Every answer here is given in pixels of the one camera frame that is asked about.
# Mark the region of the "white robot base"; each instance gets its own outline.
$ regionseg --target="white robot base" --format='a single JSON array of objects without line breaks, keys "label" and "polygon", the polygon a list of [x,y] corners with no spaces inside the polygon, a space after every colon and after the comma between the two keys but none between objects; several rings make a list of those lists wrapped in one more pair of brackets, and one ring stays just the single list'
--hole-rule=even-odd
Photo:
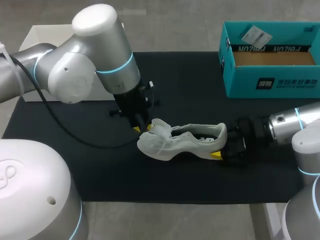
[{"label": "white robot base", "polygon": [[0,140],[0,239],[87,240],[88,222],[69,169],[51,147]]}]

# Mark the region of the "shoelace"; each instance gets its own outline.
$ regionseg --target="shoelace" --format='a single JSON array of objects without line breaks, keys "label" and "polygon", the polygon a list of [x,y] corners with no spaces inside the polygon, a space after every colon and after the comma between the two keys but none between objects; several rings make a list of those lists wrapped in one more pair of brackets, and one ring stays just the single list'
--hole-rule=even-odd
[{"label": "shoelace", "polygon": [[162,147],[161,147],[161,149],[158,151],[157,155],[159,155],[159,154],[162,152],[162,150],[164,149],[164,147],[165,147],[166,143],[168,142],[168,140],[178,141],[179,139],[178,139],[178,138],[165,138],[165,139],[163,140]]}]

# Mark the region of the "silver robot arm segment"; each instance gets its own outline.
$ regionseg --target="silver robot arm segment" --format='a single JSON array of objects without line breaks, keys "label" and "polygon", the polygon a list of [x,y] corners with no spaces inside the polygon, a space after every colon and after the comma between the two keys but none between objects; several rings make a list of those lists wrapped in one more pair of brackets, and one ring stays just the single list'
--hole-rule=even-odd
[{"label": "silver robot arm segment", "polygon": [[289,144],[293,136],[311,123],[320,121],[320,102],[270,115],[268,128],[274,142]]}]

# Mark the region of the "white label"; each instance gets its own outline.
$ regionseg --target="white label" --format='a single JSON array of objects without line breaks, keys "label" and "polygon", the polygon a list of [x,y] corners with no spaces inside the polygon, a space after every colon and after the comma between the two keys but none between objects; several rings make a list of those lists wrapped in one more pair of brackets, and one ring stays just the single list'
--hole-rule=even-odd
[{"label": "white label", "polygon": [[249,31],[243,36],[242,41],[262,49],[270,40],[272,36],[265,31],[262,31],[256,26],[252,26]]}]

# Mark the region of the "robot logo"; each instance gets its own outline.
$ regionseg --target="robot logo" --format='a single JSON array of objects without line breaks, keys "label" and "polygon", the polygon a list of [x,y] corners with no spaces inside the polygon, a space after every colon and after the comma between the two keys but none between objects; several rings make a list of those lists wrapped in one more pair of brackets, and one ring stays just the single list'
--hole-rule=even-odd
[{"label": "robot logo", "polygon": [[14,178],[17,175],[18,169],[22,166],[23,164],[15,159],[0,160],[0,192],[1,190],[4,190],[7,188],[12,178]]}]

